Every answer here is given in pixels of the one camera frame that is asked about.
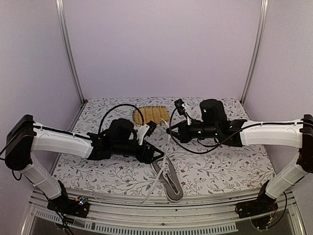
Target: table surface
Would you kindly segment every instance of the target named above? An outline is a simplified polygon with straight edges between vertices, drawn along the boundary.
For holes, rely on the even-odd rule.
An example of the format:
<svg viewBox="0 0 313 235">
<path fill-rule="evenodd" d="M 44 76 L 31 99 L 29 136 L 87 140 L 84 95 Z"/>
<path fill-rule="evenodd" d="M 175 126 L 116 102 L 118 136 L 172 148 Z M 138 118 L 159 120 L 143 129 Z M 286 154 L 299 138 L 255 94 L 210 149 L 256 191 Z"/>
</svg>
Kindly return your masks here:
<svg viewBox="0 0 313 235">
<path fill-rule="evenodd" d="M 74 127 L 74 132 L 97 133 L 102 116 L 108 109 L 118 104 L 129 103 L 137 107 L 166 106 L 171 114 L 175 108 L 174 101 L 177 99 L 178 97 L 90 99 Z M 199 103 L 205 98 L 182 99 L 191 107 L 196 118 L 201 119 Z M 237 99 L 219 100 L 223 102 L 230 120 L 248 119 Z M 108 128 L 113 119 L 122 117 L 132 120 L 133 111 L 130 107 L 120 107 L 112 111 L 105 120 L 103 129 Z M 183 117 L 175 116 L 173 124 L 181 119 Z M 164 152 L 168 138 L 165 129 L 164 123 L 158 124 L 154 133 L 146 138 Z M 191 141 L 185 146 L 195 151 L 206 150 L 196 141 Z M 241 148 L 223 145 L 208 154 L 195 155 L 171 141 L 168 156 L 182 185 L 184 198 L 256 189 L 275 174 L 264 147 L 260 145 Z M 60 156 L 52 175 L 61 180 L 67 188 L 131 197 L 146 195 L 156 176 L 150 165 L 142 164 L 133 157 L 114 155 L 108 160 L 90 161 L 67 154 Z M 157 183 L 152 194 L 165 197 L 161 182 Z"/>
</svg>

